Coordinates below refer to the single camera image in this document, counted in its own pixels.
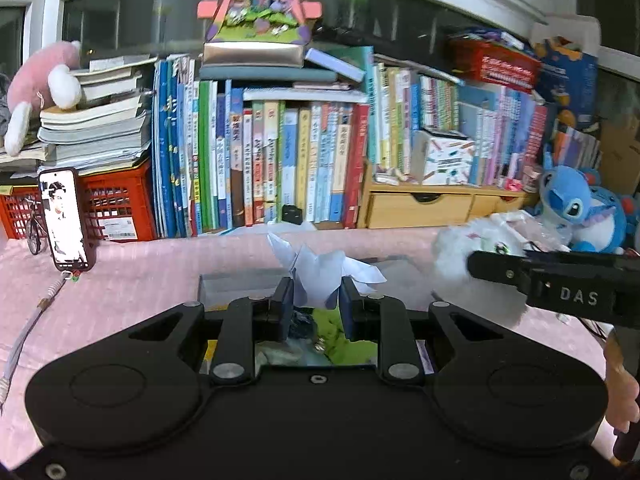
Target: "white paper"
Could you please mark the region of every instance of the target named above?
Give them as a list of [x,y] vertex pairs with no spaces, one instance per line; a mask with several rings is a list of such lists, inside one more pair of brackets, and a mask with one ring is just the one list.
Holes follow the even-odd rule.
[[332,308],[327,300],[340,287],[343,276],[351,276],[361,294],[374,292],[369,284],[386,282],[377,267],[348,258],[344,251],[315,254],[306,245],[295,251],[291,244],[272,233],[268,234],[268,240],[274,256],[294,280],[294,306]]

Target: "bookshelf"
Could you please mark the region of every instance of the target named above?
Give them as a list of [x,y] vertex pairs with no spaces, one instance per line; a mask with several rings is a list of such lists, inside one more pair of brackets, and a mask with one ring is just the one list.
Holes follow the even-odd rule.
[[474,218],[517,210],[527,198],[492,186],[398,186],[373,181],[373,165],[365,160],[358,229],[436,227],[463,224]]

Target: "smartphone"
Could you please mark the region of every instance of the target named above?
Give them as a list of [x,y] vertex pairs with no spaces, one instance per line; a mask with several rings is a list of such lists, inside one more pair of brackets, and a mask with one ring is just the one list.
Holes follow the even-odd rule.
[[38,176],[51,256],[57,270],[89,270],[94,266],[88,243],[78,172],[75,168],[46,170]]

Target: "tissue box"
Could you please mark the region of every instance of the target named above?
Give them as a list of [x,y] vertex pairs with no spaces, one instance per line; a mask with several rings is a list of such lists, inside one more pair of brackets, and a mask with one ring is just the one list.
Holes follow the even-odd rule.
[[[536,91],[557,103],[558,120],[581,130],[593,121],[600,49],[600,23],[591,16],[553,16],[548,25],[537,23],[531,43],[542,60]],[[550,40],[562,36],[580,46],[581,52]]]
[[474,159],[475,142],[457,132],[415,133],[412,176],[424,186],[466,184]]

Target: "pink stuffed bunny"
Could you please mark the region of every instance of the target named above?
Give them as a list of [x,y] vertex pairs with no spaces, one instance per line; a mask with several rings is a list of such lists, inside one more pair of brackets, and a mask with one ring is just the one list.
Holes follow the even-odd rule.
[[80,83],[69,71],[80,66],[80,43],[59,41],[31,56],[18,70],[7,92],[11,120],[4,136],[6,152],[20,153],[32,116],[56,104],[66,110],[82,97]]

